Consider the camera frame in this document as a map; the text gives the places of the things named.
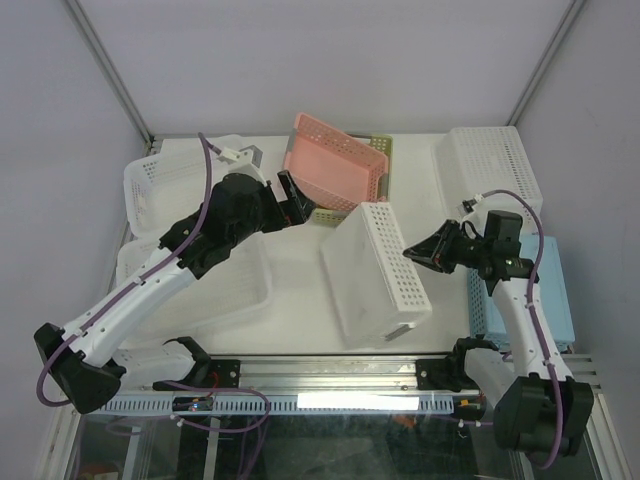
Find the pink perforated basket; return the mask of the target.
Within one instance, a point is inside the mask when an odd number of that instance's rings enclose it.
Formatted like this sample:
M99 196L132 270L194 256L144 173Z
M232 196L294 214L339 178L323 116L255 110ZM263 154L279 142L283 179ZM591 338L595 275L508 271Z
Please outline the pink perforated basket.
M378 181L388 172L386 156L306 113L297 115L283 168L318 207L353 210L377 202Z

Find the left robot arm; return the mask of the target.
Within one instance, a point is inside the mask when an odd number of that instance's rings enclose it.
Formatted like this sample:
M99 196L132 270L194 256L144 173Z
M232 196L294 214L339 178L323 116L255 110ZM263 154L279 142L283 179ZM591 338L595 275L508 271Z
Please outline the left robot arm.
M249 237L309 220L315 203L288 171L277 177L283 201L277 200L270 181L252 174L229 173L218 183L208 182L200 208L160 238L149 265L85 315L63 327L46 323L35 332L44 363L40 376L51 377L62 390L60 405L88 414L122 390L211 385L211 357L190 336L153 348L126 350L121 345L162 304L226 262Z

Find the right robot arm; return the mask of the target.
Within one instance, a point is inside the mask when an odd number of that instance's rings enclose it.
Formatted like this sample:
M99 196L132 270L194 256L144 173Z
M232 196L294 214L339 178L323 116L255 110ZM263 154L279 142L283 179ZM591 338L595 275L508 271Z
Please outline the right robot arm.
M455 392L477 386L493 408L497 445L541 455L548 466L578 453L594 394L575 379L553 340L536 264L520 255L522 225L517 213L491 210L483 234L470 237L462 223L447 220L403 255L437 273L457 266L475 271L504 322L512 358L506 363L489 340L460 338L444 358L418 364L420 381Z

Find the cream white perforated basket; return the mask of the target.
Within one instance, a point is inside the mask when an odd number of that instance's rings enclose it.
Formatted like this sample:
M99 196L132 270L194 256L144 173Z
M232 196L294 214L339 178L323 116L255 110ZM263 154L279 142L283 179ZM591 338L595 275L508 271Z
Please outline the cream white perforated basket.
M432 317L390 203L363 202L320 246L342 336L350 349L380 348Z

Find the blue perforated basket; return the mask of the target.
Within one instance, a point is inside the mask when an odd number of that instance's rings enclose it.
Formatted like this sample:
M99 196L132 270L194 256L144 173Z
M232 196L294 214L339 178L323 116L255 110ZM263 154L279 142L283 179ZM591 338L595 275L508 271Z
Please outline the blue perforated basket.
M538 269L542 308L558 350L567 351L575 341L564 275L557 241L544 237L544 249ZM467 271L469 324L472 337L491 341L500 351L509 351L510 345L503 319L485 283L475 270Z

